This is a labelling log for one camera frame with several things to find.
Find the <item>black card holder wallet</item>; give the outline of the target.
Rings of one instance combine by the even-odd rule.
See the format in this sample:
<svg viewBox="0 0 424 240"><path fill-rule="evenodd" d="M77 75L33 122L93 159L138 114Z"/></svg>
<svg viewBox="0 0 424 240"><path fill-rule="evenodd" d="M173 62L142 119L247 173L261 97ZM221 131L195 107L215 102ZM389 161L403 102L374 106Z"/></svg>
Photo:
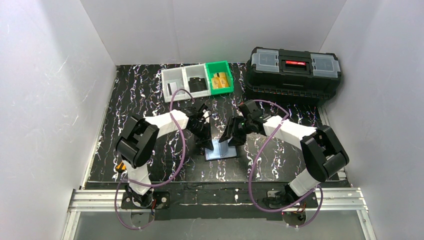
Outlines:
<svg viewBox="0 0 424 240"><path fill-rule="evenodd" d="M212 140L213 150L205 149L205 161L217 161L238 158L239 153L236 146L229 146L229 141L219 142L218 139Z"/></svg>

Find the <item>tan credit card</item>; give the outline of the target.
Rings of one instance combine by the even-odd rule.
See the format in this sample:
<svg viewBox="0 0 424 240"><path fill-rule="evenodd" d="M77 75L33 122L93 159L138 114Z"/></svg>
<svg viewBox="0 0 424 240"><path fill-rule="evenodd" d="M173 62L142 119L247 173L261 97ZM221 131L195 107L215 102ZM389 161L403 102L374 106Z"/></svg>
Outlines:
<svg viewBox="0 0 424 240"><path fill-rule="evenodd" d="M215 73L213 75L213 77L211 79L211 83L212 83L212 88L215 89L215 90L220 89L222 87L221 80L220 80L218 73Z"/></svg>

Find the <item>gold card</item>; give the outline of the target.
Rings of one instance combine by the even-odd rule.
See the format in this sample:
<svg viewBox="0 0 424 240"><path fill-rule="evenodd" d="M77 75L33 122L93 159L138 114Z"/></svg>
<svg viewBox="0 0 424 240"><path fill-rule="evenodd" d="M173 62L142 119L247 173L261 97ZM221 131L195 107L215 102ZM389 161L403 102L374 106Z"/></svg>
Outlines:
<svg viewBox="0 0 424 240"><path fill-rule="evenodd" d="M220 82L222 87L221 88L228 88L229 87L229 83L228 83L228 79L227 79L227 75L225 72L219 72L218 73L219 78L220 78Z"/></svg>

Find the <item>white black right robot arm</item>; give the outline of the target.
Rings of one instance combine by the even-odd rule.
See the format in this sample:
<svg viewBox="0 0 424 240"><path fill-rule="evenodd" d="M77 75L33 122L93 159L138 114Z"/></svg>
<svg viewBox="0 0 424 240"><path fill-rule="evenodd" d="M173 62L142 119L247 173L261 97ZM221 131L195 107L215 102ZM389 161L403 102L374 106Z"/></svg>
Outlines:
<svg viewBox="0 0 424 240"><path fill-rule="evenodd" d="M327 125L304 126L258 108L256 100L248 100L238 107L240 114L232 116L219 139L229 146L242 146L248 134L277 138L302 151L306 169L284 188L282 198L293 203L327 181L349 162L347 152Z"/></svg>

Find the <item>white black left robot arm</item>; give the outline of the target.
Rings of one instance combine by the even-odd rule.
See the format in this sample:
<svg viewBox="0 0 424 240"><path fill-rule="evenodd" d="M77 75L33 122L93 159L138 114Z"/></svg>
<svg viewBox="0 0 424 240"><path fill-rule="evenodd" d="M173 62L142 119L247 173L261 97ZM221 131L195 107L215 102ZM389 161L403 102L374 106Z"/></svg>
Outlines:
<svg viewBox="0 0 424 240"><path fill-rule="evenodd" d="M188 130L196 137L196 145L213 150L210 111L205 104L173 109L157 116L132 116L125 124L116 143L128 177L125 191L142 208L153 201L153 188L147 162L151 158L157 138L179 130Z"/></svg>

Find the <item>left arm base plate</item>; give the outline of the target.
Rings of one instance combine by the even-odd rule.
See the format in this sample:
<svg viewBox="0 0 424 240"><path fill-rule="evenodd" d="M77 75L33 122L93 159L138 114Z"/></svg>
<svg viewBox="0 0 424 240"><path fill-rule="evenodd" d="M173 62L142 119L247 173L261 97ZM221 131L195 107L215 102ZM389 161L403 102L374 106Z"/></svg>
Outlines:
<svg viewBox="0 0 424 240"><path fill-rule="evenodd" d="M149 191L145 195L125 192L120 207L126 210L154 209L162 210L170 207L171 194L168 191Z"/></svg>

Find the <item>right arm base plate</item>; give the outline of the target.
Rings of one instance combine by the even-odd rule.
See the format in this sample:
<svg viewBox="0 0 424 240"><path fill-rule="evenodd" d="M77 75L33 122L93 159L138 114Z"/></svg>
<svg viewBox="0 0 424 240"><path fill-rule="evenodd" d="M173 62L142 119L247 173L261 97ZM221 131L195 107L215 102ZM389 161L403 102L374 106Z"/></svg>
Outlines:
<svg viewBox="0 0 424 240"><path fill-rule="evenodd" d="M270 190L267 192L266 197L262 199L266 207L270 209L279 209L285 207L293 202L284 198L284 191ZM319 206L320 200L315 193L311 193L301 202L296 203L294 209L303 209L303 208L317 208Z"/></svg>

